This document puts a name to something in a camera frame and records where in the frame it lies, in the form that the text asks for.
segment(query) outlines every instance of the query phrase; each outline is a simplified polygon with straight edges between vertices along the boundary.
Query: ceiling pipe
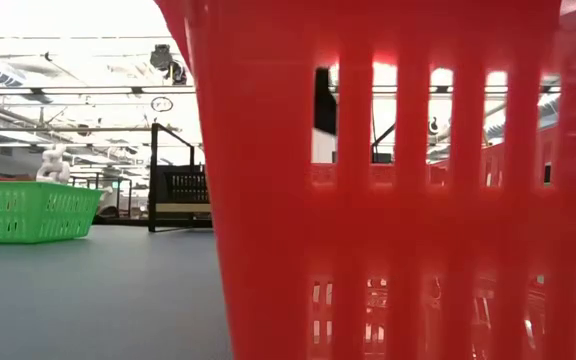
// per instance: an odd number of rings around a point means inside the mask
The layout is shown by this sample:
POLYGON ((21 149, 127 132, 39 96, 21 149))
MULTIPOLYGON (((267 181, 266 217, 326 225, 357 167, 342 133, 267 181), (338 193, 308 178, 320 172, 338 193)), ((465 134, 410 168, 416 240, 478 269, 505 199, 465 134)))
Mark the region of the ceiling pipe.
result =
MULTIPOLYGON (((559 80, 552 80, 549 83, 544 84, 543 86, 555 86, 558 83, 559 83, 559 80)), ((552 106, 553 104, 558 103, 558 102, 559 102, 559 98, 554 99, 554 100, 552 100, 546 104, 540 105, 539 106, 539 118, 542 117, 541 113, 545 107, 552 106)), ((495 106, 494 108, 486 111, 486 113, 484 114, 484 122, 489 116, 492 116, 492 115, 498 113, 499 111, 504 110, 507 106, 508 106, 508 102, 504 101, 503 103, 499 104, 498 106, 495 106)), ((437 134, 436 136, 432 136, 432 137, 429 136, 429 138, 428 138, 428 144, 429 145, 436 145, 437 143, 439 143, 445 139, 448 139, 450 137, 451 120, 452 120, 452 118, 448 119, 448 127, 446 127, 441 133, 437 134)), ((501 132, 503 134, 504 128, 505 128, 505 124, 501 125, 500 129, 498 127, 493 126, 487 130, 484 130, 483 136, 486 139, 486 143, 487 143, 488 139, 497 137, 499 132, 501 132)), ((449 151, 449 148, 443 149, 441 151, 437 151, 435 153, 441 153, 443 155, 444 153, 447 153, 448 151, 449 151)))
POLYGON ((53 133, 53 132, 151 132, 150 127, 147 128, 134 128, 134 127, 110 127, 110 128, 56 128, 56 127, 41 127, 41 128, 14 128, 14 129, 0 129, 7 131, 32 131, 38 133, 53 133))
MULTIPOLYGON (((19 114, 15 114, 15 113, 13 113, 13 112, 10 112, 10 111, 5 110, 5 109, 2 109, 2 108, 0 108, 0 118, 1 118, 1 119, 5 119, 6 121, 9 121, 9 122, 12 122, 12 123, 23 122, 23 123, 25 123, 26 125, 31 125, 31 126, 34 126, 34 127, 39 126, 39 127, 41 127, 41 129, 43 129, 43 130, 48 130, 48 131, 43 131, 43 132, 46 132, 46 133, 50 133, 50 135, 49 135, 50 138, 46 139, 46 141, 53 142, 53 141, 54 141, 53 138, 56 138, 57 141, 60 141, 60 142, 66 143, 66 144, 73 143, 72 139, 70 139, 69 137, 64 136, 64 135, 60 135, 60 134, 55 133, 55 132, 52 132, 52 131, 54 131, 54 130, 52 130, 53 128, 50 127, 50 125, 41 124, 41 123, 40 123, 39 121, 37 121, 37 120, 33 120, 33 119, 27 118, 27 117, 25 117, 25 116, 19 115, 19 114)), ((15 125, 14 128, 7 128, 7 127, 5 127, 5 126, 0 126, 0 131, 35 132, 35 129, 34 129, 34 128, 30 128, 30 127, 21 127, 21 126, 19 126, 19 125, 15 125)), ((75 131, 81 131, 81 129, 72 128, 71 131, 73 131, 73 132, 75 132, 75 131)), ((73 154, 73 155, 75 155, 75 156, 76 156, 76 155, 83 155, 83 154, 93 154, 93 155, 104 154, 103 152, 100 153, 100 152, 98 152, 98 151, 96 151, 96 150, 94 150, 94 149, 81 149, 81 150, 74 150, 74 149, 73 149, 73 151, 82 151, 82 152, 83 152, 83 153, 81 153, 81 154, 73 154)), ((118 157, 118 156, 116 156, 116 155, 112 155, 110 158, 111 158, 112 160, 115 160, 115 161, 123 161, 123 160, 124 160, 124 159, 122 159, 122 158, 120 158, 120 157, 118 157)))

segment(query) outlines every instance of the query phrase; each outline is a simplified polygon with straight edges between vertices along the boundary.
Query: black object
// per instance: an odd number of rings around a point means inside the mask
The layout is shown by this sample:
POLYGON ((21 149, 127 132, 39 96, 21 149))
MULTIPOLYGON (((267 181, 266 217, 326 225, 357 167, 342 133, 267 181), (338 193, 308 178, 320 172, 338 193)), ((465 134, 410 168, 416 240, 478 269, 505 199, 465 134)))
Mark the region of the black object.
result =
POLYGON ((433 116, 432 121, 428 123, 428 135, 437 134, 439 134, 439 125, 437 125, 437 118, 433 116))
POLYGON ((547 164, 544 167, 544 184, 550 184, 550 173, 551 173, 552 166, 547 164))
POLYGON ((173 62, 170 54, 170 45, 155 45, 155 51, 150 53, 150 64, 160 71, 168 71, 170 63, 173 62))
POLYGON ((180 204, 209 204, 206 174, 180 169, 178 166, 164 172, 167 202, 180 204))
MULTIPOLYGON (((90 129, 90 126, 86 125, 86 124, 78 124, 77 125, 78 128, 80 129, 90 129)), ((90 131, 81 131, 81 132, 77 132, 77 134, 79 136, 90 136, 90 131)))
POLYGON ((176 61, 170 62, 168 72, 164 75, 164 79, 169 79, 171 76, 173 85, 186 85, 186 82, 188 81, 186 69, 176 61))
POLYGON ((395 131, 395 124, 392 124, 383 134, 381 134, 375 141, 370 145, 370 155, 373 163, 381 163, 378 161, 381 154, 377 151, 377 146, 384 141, 386 136, 388 136, 391 132, 395 131))
MULTIPOLYGON (((117 226, 137 226, 147 227, 149 224, 148 219, 127 219, 127 218, 102 218, 95 216, 93 225, 117 225, 117 226)), ((194 228, 194 229, 210 229, 212 228, 212 219, 157 219, 158 228, 171 228, 173 230, 194 228)))
POLYGON ((327 68, 315 70, 315 129, 337 135, 337 100, 330 92, 327 68))
POLYGON ((162 196, 162 194, 159 193, 159 187, 161 186, 160 179, 162 178, 160 176, 160 173, 162 171, 162 168, 172 167, 178 170, 181 169, 186 174, 195 174, 195 173, 201 174, 203 169, 201 166, 195 166, 195 147, 159 123, 152 124, 150 147, 151 147, 151 157, 150 157, 150 191, 148 193, 148 231, 156 232, 157 202, 158 199, 162 196), (159 159, 157 150, 159 146, 160 130, 168 133, 168 135, 174 137, 175 139, 179 140, 184 145, 190 148, 190 161, 189 161, 190 165, 188 165, 187 167, 177 167, 177 166, 159 167, 157 165, 159 159))
POLYGON ((372 158, 374 164, 392 164, 392 154, 375 153, 372 158))

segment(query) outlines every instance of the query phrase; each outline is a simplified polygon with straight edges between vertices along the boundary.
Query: ceiling fixture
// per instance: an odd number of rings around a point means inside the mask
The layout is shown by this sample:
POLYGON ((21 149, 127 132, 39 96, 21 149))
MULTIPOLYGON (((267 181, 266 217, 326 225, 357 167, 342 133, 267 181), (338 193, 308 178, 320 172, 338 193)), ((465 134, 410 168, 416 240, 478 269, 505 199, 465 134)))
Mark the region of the ceiling fixture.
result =
POLYGON ((0 148, 6 147, 6 148, 21 148, 21 147, 31 147, 32 145, 30 144, 24 144, 24 143, 0 143, 0 148))
POLYGON ((114 160, 99 155, 77 155, 77 158, 97 164, 110 164, 115 162, 114 160))
POLYGON ((141 91, 145 94, 194 94, 194 86, 153 86, 143 87, 141 91))
POLYGON ((156 112, 168 112, 172 110, 173 106, 174 104, 172 103, 172 100, 165 96, 158 96, 152 99, 152 102, 150 103, 150 107, 156 112))
POLYGON ((9 139, 19 140, 19 141, 27 141, 27 142, 36 142, 43 140, 39 136, 35 136, 33 134, 22 132, 22 131, 0 131, 0 136, 7 137, 9 139))
POLYGON ((130 94, 129 87, 71 87, 71 88, 42 88, 46 95, 99 95, 99 94, 130 94))
MULTIPOLYGON (((52 146, 54 146, 55 144, 33 144, 39 147, 45 147, 45 148, 50 148, 52 146)), ((91 147, 90 144, 63 144, 66 147, 91 147)))
POLYGON ((150 53, 150 65, 165 72, 163 76, 165 80, 172 78, 173 85, 186 85, 188 81, 186 69, 172 58, 170 45, 155 45, 155 51, 150 53))
POLYGON ((0 95, 31 95, 32 90, 28 88, 0 88, 0 95))
MULTIPOLYGON (((78 124, 77 127, 80 129, 90 129, 90 126, 86 124, 78 124)), ((79 136, 90 136, 90 131, 81 131, 78 132, 77 134, 79 134, 79 136)))

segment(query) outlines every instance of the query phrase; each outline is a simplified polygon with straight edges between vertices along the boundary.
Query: ceiling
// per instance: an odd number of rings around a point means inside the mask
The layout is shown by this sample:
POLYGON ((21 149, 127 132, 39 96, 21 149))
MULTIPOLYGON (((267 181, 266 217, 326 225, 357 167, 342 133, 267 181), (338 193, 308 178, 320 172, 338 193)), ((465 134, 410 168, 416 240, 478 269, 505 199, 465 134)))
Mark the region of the ceiling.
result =
MULTIPOLYGON (((21 79, 23 87, 141 87, 169 86, 165 72, 150 64, 155 45, 170 46, 173 59, 185 67, 179 49, 153 0, 0 0, 0 69, 21 79)), ((188 85, 193 79, 188 75, 188 85)), ((0 107, 57 128, 147 128, 153 122, 175 129, 186 141, 202 142, 194 90, 188 94, 49 95, 49 101, 0 96, 0 107), (158 112, 153 100, 172 102, 158 112)), ((85 138, 64 133, 72 142, 143 144, 149 132, 98 132, 85 138)), ((162 136, 162 158, 187 162, 188 150, 162 136)), ((148 159, 139 147, 131 159, 148 159)), ((106 153, 122 155, 122 149, 106 153)), ((203 161, 203 154, 197 154, 203 161)))

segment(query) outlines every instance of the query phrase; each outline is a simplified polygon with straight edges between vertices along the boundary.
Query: black frame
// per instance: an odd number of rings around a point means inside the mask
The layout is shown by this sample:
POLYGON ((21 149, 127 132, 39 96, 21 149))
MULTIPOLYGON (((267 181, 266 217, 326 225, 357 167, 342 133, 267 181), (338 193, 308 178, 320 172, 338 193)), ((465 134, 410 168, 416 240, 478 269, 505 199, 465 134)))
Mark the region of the black frame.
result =
POLYGON ((190 173, 195 172, 195 147, 182 139, 179 135, 175 134, 165 126, 154 123, 151 127, 151 155, 150 155, 150 192, 148 193, 148 231, 151 233, 157 232, 157 160, 159 158, 157 150, 159 145, 159 131, 162 130, 168 135, 179 140, 182 144, 190 148, 190 173))
POLYGON ((370 144, 370 157, 372 159, 373 164, 378 162, 379 158, 378 156, 379 151, 377 150, 377 147, 382 141, 384 141, 386 136, 390 135, 390 133, 392 133, 393 131, 395 131, 395 124, 392 124, 388 129, 386 129, 386 131, 384 131, 383 134, 381 134, 377 139, 375 139, 375 141, 372 144, 370 144))

